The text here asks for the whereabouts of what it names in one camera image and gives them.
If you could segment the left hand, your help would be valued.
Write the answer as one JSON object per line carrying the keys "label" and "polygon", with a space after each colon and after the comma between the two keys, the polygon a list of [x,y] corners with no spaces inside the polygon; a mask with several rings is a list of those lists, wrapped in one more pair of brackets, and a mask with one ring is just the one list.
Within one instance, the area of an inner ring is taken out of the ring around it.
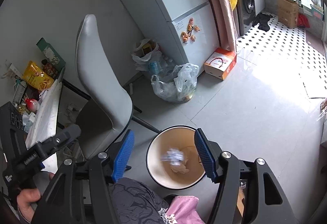
{"label": "left hand", "polygon": [[19,193],[17,196],[17,206],[20,223],[31,223],[35,213],[32,204],[41,199],[53,177],[54,174],[52,172],[41,171],[33,177],[36,188],[23,189]]}

